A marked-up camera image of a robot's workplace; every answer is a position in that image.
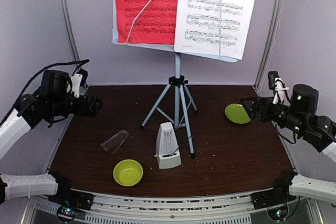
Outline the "clear metronome front cover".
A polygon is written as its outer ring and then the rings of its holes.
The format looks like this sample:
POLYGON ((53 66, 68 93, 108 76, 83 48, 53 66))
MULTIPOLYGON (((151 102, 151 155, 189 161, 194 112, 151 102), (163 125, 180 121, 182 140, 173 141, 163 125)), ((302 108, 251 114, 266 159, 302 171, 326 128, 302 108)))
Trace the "clear metronome front cover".
POLYGON ((114 155, 123 142, 127 139, 129 133, 126 130, 121 130, 112 137, 105 140, 100 146, 111 155, 114 155))

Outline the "white perforated music stand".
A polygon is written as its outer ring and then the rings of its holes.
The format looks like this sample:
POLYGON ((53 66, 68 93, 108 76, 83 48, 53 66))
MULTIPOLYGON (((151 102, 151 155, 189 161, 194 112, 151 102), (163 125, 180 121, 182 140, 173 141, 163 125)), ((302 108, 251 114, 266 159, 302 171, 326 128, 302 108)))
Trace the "white perforated music stand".
MULTIPOLYGON (((113 22, 114 22, 114 29, 113 29, 113 38, 112 41, 115 44, 120 44, 118 43, 118 30, 117 30, 117 22, 116 22, 116 0, 113 1, 113 22)), ((174 44, 172 45, 165 45, 165 44, 120 44, 120 45, 134 45, 134 46, 144 46, 144 47, 150 47, 157 45, 160 50, 165 50, 168 51, 173 48, 174 44)), ((171 119, 170 121, 172 122, 173 126, 178 129, 181 127, 185 127, 187 131, 187 137, 188 137, 188 142, 189 142, 189 147, 190 147, 190 155, 192 158, 195 157, 194 153, 194 146, 193 146, 193 141, 192 141, 192 135, 191 135, 191 129, 190 129, 190 123, 188 119, 188 109, 190 106, 194 108, 194 111, 197 111, 196 104, 188 90, 187 87, 187 80, 185 80, 185 77, 181 75, 181 55, 180 53, 175 54, 175 75, 169 78, 169 82, 166 85, 165 89, 159 96, 158 100, 155 102, 153 108, 151 111, 148 113, 147 117, 145 118, 144 122, 141 124, 140 128, 144 128, 145 125, 147 124, 148 120, 154 113, 154 111, 159 111, 162 113, 163 111, 159 108, 159 104, 163 100, 164 96, 168 92, 170 87, 175 88, 175 112, 174 112, 174 118, 171 119)))

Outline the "white metronome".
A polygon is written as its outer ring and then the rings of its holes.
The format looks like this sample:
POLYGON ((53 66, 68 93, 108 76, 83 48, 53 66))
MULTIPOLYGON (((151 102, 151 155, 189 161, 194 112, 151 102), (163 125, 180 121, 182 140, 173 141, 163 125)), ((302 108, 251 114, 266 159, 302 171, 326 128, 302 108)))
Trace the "white metronome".
POLYGON ((155 158, 159 169, 171 169, 182 165, 179 145, 171 122, 162 123, 159 127, 155 158))

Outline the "red sheet music page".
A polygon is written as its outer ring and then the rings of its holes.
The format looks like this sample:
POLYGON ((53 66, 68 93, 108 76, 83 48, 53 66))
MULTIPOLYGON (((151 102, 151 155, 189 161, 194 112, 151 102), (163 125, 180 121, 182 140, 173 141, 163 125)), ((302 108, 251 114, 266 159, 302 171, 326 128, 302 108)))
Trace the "red sheet music page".
POLYGON ((115 0, 118 43, 174 44, 177 0, 115 0))

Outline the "white sheet music page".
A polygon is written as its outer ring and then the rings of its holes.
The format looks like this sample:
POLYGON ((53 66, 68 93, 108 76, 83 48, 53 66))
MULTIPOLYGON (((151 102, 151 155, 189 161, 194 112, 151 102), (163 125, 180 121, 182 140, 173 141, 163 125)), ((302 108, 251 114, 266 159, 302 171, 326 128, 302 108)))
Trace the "white sheet music page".
POLYGON ((174 51, 243 58, 255 0, 178 0, 174 51))

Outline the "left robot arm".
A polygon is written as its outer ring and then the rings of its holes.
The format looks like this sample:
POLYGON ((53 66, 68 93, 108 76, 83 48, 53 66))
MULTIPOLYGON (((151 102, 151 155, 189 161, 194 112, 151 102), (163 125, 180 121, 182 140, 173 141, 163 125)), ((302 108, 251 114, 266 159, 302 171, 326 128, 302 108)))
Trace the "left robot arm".
MULTIPOLYGON (((1 157, 41 121, 49 127, 70 115, 93 118, 103 103, 81 94, 88 59, 50 64, 34 74, 1 121, 1 157)), ((60 172, 40 175, 1 174, 1 203, 19 197, 47 195, 62 206, 78 203, 70 181, 60 172)))

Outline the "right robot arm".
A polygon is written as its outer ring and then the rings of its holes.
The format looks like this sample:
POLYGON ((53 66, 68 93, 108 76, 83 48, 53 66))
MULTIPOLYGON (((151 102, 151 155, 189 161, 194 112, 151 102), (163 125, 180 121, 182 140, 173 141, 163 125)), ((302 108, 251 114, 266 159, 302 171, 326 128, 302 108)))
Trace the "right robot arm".
MULTIPOLYGON (((298 139, 311 144, 319 153, 335 161, 335 122, 325 115, 316 115, 319 91, 305 84, 292 89, 290 104, 275 102, 272 97, 241 98, 240 103, 250 119, 273 121, 289 129, 298 139)), ((335 205, 335 183, 312 179, 296 172, 283 171, 269 192, 272 203, 279 204, 288 197, 301 196, 335 205)))

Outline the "green plate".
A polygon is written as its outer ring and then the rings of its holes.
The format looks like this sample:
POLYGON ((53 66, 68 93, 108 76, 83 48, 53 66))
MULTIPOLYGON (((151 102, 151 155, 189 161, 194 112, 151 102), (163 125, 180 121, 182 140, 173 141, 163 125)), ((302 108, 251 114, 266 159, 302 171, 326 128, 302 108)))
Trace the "green plate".
POLYGON ((244 107, 238 103, 229 104, 225 108, 225 115, 236 124, 247 124, 251 121, 244 107))

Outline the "green bowl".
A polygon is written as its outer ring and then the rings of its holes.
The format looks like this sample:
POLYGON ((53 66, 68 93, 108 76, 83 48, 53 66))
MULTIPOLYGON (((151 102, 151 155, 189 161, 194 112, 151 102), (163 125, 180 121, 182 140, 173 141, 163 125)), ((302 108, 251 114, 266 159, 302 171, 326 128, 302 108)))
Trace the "green bowl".
POLYGON ((142 165, 133 159, 118 162, 113 169, 113 178, 123 187, 136 186, 143 177, 142 165))

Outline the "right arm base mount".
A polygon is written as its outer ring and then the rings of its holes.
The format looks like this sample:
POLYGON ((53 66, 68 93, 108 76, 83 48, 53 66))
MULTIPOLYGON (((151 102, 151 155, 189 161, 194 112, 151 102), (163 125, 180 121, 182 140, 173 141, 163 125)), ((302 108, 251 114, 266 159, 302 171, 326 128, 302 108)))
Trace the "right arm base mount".
POLYGON ((285 221, 289 218, 288 204, 297 199, 289 195, 286 189, 276 187, 264 191, 258 191, 250 195, 254 209, 264 209, 268 217, 276 222, 285 221))

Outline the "aluminium front rail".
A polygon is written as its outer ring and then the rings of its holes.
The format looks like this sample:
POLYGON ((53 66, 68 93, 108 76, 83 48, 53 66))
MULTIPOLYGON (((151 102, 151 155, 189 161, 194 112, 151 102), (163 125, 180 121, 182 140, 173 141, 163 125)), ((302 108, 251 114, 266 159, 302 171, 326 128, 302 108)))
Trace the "aluminium front rail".
POLYGON ((305 197, 257 209, 250 191, 173 198, 92 195, 89 208, 65 223, 323 223, 317 202, 305 197))

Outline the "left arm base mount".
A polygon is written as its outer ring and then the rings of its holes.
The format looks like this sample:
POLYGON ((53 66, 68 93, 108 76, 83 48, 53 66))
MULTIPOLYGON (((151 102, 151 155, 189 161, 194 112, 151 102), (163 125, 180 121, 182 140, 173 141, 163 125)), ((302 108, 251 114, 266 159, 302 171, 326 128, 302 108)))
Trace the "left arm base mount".
POLYGON ((85 211, 90 210, 94 195, 76 190, 70 191, 70 197, 67 199, 61 196, 48 196, 48 200, 59 205, 56 210, 56 217, 59 221, 69 223, 78 217, 84 217, 85 211))

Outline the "left aluminium frame post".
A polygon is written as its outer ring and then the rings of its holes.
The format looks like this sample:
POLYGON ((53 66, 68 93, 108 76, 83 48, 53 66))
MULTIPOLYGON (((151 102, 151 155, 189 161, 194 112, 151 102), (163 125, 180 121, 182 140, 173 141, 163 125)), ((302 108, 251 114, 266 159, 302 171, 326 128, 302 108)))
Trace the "left aluminium frame post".
POLYGON ((75 37, 74 37, 74 32, 70 20, 70 14, 69 14, 69 8, 67 4, 67 0, 60 0, 61 3, 61 9, 64 17, 64 22, 66 26, 66 33, 67 33, 67 39, 69 42, 70 46, 70 51, 72 54, 72 58, 74 61, 80 61, 78 50, 77 50, 77 45, 75 42, 75 37))

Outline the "aluminium frame post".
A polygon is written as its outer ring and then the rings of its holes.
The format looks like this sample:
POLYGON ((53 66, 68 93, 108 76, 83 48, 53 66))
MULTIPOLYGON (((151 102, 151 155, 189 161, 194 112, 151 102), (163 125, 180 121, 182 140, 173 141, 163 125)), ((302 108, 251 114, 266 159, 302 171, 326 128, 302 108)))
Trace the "aluminium frame post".
POLYGON ((70 46, 70 51, 72 54, 72 58, 74 61, 80 61, 78 50, 77 50, 77 45, 75 42, 75 37, 74 37, 74 32, 70 20, 70 14, 69 14, 69 8, 67 4, 67 0, 60 0, 61 3, 61 9, 64 17, 64 22, 66 26, 66 33, 67 33, 67 39, 69 42, 70 46))
POLYGON ((266 44, 257 73, 257 78, 254 84, 254 89, 258 94, 260 94, 262 91, 263 84, 266 80, 267 71, 269 69, 274 48, 276 45, 276 33, 281 22, 284 1, 285 0, 274 0, 266 44))

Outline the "right aluminium frame post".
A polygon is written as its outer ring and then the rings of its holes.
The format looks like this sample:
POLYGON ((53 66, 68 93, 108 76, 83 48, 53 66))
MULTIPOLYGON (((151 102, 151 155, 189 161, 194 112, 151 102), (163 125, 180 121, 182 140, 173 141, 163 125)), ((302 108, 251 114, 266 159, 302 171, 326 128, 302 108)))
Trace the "right aluminium frame post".
POLYGON ((254 84, 254 89, 258 94, 260 94, 262 91, 263 84, 266 80, 267 71, 269 69, 274 48, 276 45, 276 33, 281 22, 284 1, 285 0, 274 0, 266 44, 257 73, 257 78, 254 84))

